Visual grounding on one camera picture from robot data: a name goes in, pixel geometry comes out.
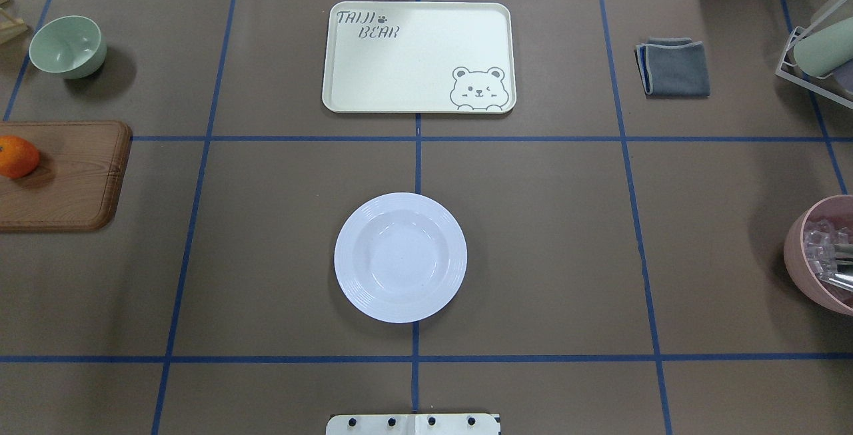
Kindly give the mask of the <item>orange fruit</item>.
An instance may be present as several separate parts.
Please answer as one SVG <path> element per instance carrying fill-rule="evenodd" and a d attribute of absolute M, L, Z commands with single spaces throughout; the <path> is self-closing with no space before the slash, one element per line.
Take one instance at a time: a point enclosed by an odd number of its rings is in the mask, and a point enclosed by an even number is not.
<path fill-rule="evenodd" d="M 37 167 L 41 158 L 37 147 L 30 141 L 15 135 L 1 137 L 1 175 L 17 179 L 25 177 Z"/>

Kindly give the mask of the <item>cream bear tray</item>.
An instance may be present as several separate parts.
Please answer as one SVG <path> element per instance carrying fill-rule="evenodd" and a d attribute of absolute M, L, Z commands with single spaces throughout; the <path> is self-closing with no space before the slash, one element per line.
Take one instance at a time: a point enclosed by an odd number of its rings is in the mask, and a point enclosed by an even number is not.
<path fill-rule="evenodd" d="M 341 1 L 329 15 L 322 100 L 336 113 L 508 113 L 510 12 L 496 2 Z"/>

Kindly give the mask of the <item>white round plate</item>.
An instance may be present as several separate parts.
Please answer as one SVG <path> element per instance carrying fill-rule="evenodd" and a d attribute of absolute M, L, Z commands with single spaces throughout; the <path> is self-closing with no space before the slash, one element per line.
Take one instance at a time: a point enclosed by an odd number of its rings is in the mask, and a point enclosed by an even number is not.
<path fill-rule="evenodd" d="M 350 214 L 333 250 L 345 298 L 366 316 L 420 322 L 450 304 L 465 280 L 460 223 L 418 193 L 387 193 Z"/>

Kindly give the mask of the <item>grey folded cloth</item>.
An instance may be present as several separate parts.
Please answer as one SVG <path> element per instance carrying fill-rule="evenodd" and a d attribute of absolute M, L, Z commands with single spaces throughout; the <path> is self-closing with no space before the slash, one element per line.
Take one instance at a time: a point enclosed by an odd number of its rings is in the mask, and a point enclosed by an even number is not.
<path fill-rule="evenodd" d="M 645 95 L 699 98 L 712 92 L 703 41 L 650 37 L 636 46 L 636 62 Z"/>

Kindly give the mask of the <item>wooden cutting board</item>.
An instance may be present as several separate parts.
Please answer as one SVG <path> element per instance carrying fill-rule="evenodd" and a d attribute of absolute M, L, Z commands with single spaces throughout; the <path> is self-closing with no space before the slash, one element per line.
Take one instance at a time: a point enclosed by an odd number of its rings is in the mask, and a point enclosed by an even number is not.
<path fill-rule="evenodd" d="M 103 228 L 115 216 L 131 149 L 122 121 L 6 121 L 2 135 L 31 141 L 39 167 L 2 178 L 2 232 Z"/>

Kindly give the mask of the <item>green bowl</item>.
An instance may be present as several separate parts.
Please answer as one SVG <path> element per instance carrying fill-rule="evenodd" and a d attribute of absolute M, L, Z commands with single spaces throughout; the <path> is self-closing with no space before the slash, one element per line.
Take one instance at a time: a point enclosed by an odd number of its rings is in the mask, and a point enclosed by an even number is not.
<path fill-rule="evenodd" d="M 64 79 L 91 76 L 101 68 L 107 44 L 100 26 L 80 15 L 64 16 L 46 23 L 34 34 L 28 55 L 43 73 Z"/>

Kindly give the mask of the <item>clear ice cubes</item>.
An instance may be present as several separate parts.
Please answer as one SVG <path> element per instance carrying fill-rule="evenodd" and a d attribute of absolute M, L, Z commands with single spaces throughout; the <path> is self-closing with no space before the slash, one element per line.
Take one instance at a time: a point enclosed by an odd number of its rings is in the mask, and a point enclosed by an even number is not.
<path fill-rule="evenodd" d="M 813 268 L 814 255 L 811 247 L 824 246 L 824 244 L 851 244 L 852 232 L 850 226 L 835 225 L 826 218 L 820 220 L 808 220 L 802 229 L 802 244 L 804 253 L 811 271 Z"/>

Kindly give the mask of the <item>pink bowl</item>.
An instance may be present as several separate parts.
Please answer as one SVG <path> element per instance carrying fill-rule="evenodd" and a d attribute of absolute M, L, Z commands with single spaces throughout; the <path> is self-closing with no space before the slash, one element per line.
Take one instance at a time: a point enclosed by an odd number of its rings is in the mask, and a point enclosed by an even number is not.
<path fill-rule="evenodd" d="M 851 226 L 851 215 L 852 197 L 850 195 L 834 195 L 820 199 L 795 220 L 787 232 L 783 249 L 787 273 L 800 292 L 815 304 L 844 316 L 852 314 L 851 292 L 826 284 L 813 273 L 808 265 L 802 235 L 806 223 L 823 219 L 835 225 Z"/>

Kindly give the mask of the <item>green cup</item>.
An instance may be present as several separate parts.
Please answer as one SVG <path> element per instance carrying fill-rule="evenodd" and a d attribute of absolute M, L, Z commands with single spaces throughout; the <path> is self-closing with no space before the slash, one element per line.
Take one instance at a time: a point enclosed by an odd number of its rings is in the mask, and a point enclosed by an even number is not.
<path fill-rule="evenodd" d="M 810 77 L 829 75 L 852 59 L 852 18 L 807 35 L 793 47 L 793 59 Z"/>

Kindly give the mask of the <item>metal scoop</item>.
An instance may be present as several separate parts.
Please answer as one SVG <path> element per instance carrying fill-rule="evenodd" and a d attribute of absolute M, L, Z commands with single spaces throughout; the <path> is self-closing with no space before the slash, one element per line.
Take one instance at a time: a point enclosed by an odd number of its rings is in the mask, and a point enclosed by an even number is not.
<path fill-rule="evenodd" d="M 852 292 L 852 244 L 811 247 L 816 277 L 829 285 Z"/>

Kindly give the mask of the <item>wooden mug rack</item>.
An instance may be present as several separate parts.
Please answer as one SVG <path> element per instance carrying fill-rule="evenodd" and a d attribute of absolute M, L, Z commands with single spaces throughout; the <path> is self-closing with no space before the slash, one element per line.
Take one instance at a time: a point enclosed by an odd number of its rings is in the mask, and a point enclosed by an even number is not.
<path fill-rule="evenodd" d="M 24 19 L 12 16 L 12 13 L 6 10 L 5 5 L 10 1 L 1 0 L 1 45 L 30 31 L 30 26 L 24 22 Z"/>

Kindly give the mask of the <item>white pedestal base plate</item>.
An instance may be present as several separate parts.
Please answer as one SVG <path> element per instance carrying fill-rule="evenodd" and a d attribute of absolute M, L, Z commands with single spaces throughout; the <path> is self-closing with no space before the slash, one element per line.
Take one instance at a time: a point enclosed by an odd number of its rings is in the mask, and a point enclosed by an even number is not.
<path fill-rule="evenodd" d="M 341 414 L 329 419 L 326 434 L 500 434 L 498 414 Z"/>

